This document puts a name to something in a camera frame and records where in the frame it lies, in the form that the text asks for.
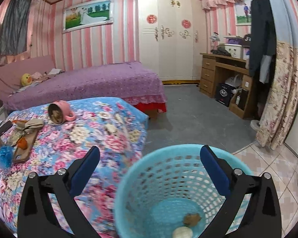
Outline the blue mesh sponge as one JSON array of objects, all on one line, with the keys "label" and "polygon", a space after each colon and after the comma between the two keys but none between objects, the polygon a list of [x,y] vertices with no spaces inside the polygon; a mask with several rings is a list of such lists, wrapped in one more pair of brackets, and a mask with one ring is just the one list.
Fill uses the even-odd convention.
[{"label": "blue mesh sponge", "polygon": [[8,169],[12,165],[14,149],[11,146],[0,147],[0,167]]}]

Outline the orange peel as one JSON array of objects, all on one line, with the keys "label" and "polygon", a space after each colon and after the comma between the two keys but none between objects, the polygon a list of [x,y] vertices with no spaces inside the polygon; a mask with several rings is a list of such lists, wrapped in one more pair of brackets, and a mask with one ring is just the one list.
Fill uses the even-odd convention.
[{"label": "orange peel", "polygon": [[26,150],[28,148],[28,142],[26,140],[26,138],[22,137],[20,138],[17,143],[16,143],[17,147],[22,149],[22,150]]}]

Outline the brown crumpled trash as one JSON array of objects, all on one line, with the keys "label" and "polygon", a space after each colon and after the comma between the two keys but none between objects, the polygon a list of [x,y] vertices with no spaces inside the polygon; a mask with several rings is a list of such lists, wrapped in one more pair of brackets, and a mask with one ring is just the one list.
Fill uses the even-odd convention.
[{"label": "brown crumpled trash", "polygon": [[201,219],[202,217],[199,215],[199,213],[186,214],[182,222],[186,227],[195,227]]}]

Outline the light blue plastic trash basket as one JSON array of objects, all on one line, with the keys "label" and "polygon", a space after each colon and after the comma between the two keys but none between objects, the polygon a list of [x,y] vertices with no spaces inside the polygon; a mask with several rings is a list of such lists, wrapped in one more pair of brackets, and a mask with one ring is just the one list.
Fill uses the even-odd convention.
[{"label": "light blue plastic trash basket", "polygon": [[114,201],[119,237],[172,237],[186,214],[203,211],[195,201],[200,166],[195,145],[160,148],[135,163],[123,177]]}]

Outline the brown phone case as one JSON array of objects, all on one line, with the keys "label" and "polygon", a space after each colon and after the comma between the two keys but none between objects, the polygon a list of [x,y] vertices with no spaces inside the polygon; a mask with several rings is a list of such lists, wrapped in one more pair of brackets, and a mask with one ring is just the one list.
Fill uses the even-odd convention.
[{"label": "brown phone case", "polygon": [[14,164],[26,162],[32,151],[32,147],[35,143],[38,130],[25,133],[16,143],[16,150],[13,155],[12,162]]}]

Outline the white crumpled paper ball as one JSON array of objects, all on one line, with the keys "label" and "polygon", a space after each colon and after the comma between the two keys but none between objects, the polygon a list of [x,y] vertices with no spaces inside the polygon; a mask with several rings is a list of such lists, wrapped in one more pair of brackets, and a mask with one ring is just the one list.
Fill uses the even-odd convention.
[{"label": "white crumpled paper ball", "polygon": [[193,231],[186,226],[176,228],[172,233],[172,238],[192,238]]}]

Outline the beige folded cloth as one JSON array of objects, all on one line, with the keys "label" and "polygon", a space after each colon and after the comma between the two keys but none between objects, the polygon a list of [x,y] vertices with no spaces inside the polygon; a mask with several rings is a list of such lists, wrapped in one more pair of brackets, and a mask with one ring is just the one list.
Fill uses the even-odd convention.
[{"label": "beige folded cloth", "polygon": [[32,132],[34,130],[40,130],[44,126],[44,121],[41,119],[31,119],[31,120],[15,120],[14,123],[17,129],[25,132]]}]

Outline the floral beige curtain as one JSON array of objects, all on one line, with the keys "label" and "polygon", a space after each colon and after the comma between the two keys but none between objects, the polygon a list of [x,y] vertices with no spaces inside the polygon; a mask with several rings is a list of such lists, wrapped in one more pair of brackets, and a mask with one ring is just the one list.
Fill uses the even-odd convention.
[{"label": "floral beige curtain", "polygon": [[272,150],[283,144],[298,106],[298,49],[277,42],[275,75],[256,140]]}]

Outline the pink mug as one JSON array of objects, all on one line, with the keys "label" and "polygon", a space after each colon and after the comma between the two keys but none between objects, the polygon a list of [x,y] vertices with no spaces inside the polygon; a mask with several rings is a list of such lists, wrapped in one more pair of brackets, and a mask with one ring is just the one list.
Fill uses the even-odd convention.
[{"label": "pink mug", "polygon": [[66,101],[55,101],[48,106],[50,120],[56,125],[62,125],[66,121],[74,121],[76,115]]}]

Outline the yellow duck plush toy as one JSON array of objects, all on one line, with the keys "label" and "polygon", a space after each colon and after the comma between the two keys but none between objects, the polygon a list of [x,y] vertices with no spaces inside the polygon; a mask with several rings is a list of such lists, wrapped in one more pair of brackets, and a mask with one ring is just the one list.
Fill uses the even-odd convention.
[{"label": "yellow duck plush toy", "polygon": [[23,74],[21,77],[21,85],[23,87],[31,85],[32,81],[33,81],[33,79],[30,74]]}]

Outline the pink headboard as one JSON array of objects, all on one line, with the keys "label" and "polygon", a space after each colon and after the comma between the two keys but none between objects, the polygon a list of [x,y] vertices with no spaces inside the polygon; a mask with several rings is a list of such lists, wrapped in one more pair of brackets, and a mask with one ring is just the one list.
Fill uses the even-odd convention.
[{"label": "pink headboard", "polygon": [[23,74],[49,72],[55,68],[51,55],[25,59],[0,66],[0,100],[5,102],[8,97],[21,88]]}]

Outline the purple dotted bed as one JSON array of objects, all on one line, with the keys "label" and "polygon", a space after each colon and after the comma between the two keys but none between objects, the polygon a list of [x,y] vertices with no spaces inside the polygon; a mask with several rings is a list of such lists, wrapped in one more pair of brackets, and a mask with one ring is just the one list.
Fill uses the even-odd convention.
[{"label": "purple dotted bed", "polygon": [[142,112],[166,112],[164,86],[158,75],[140,62],[93,66],[66,71],[5,98],[10,110],[54,101],[118,97]]}]

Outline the framed wedding picture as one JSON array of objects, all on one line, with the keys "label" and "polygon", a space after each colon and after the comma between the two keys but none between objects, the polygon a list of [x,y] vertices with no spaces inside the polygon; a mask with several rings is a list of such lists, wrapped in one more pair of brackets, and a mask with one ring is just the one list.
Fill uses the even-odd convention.
[{"label": "framed wedding picture", "polygon": [[62,33],[113,23],[114,0],[95,0],[63,10]]}]

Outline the white wardrobe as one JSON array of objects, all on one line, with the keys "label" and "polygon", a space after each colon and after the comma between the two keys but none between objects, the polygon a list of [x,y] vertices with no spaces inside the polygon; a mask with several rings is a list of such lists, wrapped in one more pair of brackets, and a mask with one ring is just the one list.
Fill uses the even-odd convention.
[{"label": "white wardrobe", "polygon": [[199,0],[138,0],[139,60],[162,81],[200,80],[207,51]]}]

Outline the small framed photo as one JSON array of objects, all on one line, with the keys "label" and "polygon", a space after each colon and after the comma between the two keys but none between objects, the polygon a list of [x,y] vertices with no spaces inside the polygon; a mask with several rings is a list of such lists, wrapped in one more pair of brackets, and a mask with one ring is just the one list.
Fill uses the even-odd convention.
[{"label": "small framed photo", "polygon": [[235,23],[237,26],[251,25],[251,2],[243,0],[235,4]]}]

